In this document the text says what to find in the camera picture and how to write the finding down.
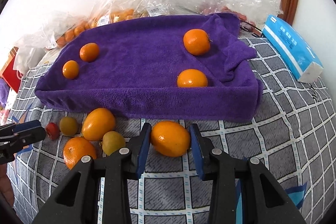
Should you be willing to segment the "person's left hand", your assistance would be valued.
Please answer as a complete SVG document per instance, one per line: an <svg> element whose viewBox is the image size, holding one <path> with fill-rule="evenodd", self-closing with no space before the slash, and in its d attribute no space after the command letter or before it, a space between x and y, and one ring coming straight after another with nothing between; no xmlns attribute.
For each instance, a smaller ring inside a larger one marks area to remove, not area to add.
<svg viewBox="0 0 336 224"><path fill-rule="evenodd" d="M7 176L7 166L6 165L1 165L0 190L5 200L9 203L11 207L13 207L15 197L14 197L14 192L13 192L10 179Z"/></svg>

